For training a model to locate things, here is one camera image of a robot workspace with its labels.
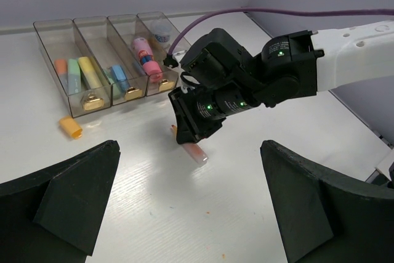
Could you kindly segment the yellow highlighter pen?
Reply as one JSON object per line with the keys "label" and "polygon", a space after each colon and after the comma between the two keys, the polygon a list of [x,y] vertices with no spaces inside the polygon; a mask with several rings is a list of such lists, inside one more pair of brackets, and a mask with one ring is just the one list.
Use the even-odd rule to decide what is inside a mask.
{"label": "yellow highlighter pen", "polygon": [[78,64],[89,89],[96,89],[103,86],[88,57],[80,57]]}

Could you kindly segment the green highlighter pen top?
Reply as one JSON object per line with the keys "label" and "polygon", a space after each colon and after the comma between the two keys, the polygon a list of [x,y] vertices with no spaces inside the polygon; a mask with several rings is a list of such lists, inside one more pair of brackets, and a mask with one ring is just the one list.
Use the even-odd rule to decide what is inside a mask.
{"label": "green highlighter pen top", "polygon": [[110,71],[109,71],[108,69],[103,69],[103,72],[104,72],[105,76],[107,77],[108,82],[109,82],[111,85],[113,85],[115,82],[114,82],[114,80],[113,80],[113,78],[112,78],[112,76],[111,76]]}

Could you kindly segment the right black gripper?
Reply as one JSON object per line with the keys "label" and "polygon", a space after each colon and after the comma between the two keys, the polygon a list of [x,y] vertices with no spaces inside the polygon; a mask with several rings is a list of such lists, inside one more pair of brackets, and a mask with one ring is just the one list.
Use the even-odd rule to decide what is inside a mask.
{"label": "right black gripper", "polygon": [[226,117],[260,106],[248,87],[245,69],[252,55],[225,30],[199,38],[181,60],[184,72],[198,81],[192,90],[168,94],[178,144],[197,144],[217,132]]}

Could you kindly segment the green highlighter pen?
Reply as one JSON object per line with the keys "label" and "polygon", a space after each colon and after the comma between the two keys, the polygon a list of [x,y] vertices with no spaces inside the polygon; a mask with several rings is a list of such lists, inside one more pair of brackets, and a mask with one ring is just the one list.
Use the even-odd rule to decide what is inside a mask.
{"label": "green highlighter pen", "polygon": [[68,71],[68,94],[73,95],[82,91],[81,70],[76,59],[67,62]]}
{"label": "green highlighter pen", "polygon": [[113,85],[115,82],[114,82],[114,80],[113,80],[113,78],[112,78],[112,76],[111,76],[110,71],[109,71],[108,69],[103,69],[103,72],[104,72],[105,76],[107,77],[108,82],[109,82],[111,85]]}

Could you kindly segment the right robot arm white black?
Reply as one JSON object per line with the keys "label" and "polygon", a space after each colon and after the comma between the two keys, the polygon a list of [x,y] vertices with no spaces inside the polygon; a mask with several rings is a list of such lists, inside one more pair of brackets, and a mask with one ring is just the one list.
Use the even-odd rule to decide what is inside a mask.
{"label": "right robot arm white black", "polygon": [[169,94],[178,144],[217,132],[231,115],[393,74],[391,20],[275,37],[251,55],[221,28],[200,37],[180,66],[197,80]]}

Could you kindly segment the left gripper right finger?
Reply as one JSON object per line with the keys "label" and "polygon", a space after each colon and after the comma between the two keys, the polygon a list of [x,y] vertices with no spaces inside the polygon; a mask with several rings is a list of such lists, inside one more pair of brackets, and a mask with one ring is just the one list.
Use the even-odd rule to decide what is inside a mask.
{"label": "left gripper right finger", "polygon": [[288,262],[393,262],[393,182],[354,179],[274,140],[260,154]]}

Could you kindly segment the orange-yellow pen cap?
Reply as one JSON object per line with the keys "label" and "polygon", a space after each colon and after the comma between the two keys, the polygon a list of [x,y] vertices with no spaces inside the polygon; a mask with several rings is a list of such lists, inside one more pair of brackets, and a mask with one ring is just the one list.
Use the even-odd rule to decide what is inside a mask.
{"label": "orange-yellow pen cap", "polygon": [[70,116],[66,116],[58,121],[62,130],[72,139],[82,137],[82,127]]}

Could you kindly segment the orange highlighter pen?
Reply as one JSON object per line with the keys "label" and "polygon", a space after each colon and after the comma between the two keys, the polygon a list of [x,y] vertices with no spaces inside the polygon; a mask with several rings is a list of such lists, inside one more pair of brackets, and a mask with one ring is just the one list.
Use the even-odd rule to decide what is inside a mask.
{"label": "orange highlighter pen", "polygon": [[207,163],[209,157],[199,145],[186,143],[180,144],[180,146],[197,164],[202,166]]}

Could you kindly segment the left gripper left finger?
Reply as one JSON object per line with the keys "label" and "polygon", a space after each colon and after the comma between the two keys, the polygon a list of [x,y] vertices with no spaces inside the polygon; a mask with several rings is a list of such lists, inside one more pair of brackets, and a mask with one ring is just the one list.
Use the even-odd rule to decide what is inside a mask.
{"label": "left gripper left finger", "polygon": [[120,159],[107,140],[1,184],[1,262],[85,262],[94,252]]}

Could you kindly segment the green highlighter pen bottom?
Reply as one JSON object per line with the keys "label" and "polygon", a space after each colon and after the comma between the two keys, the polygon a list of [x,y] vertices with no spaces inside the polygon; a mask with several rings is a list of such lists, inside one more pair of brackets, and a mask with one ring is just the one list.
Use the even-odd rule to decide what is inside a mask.
{"label": "green highlighter pen bottom", "polygon": [[73,95],[82,91],[81,70],[76,59],[67,62],[68,71],[68,94]]}

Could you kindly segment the grey orange-tip highlighter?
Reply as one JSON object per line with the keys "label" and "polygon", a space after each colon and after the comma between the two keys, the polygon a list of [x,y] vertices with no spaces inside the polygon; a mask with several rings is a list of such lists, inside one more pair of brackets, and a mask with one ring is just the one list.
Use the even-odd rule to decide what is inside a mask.
{"label": "grey orange-tip highlighter", "polygon": [[68,65],[65,59],[56,59],[54,67],[65,91],[68,90]]}

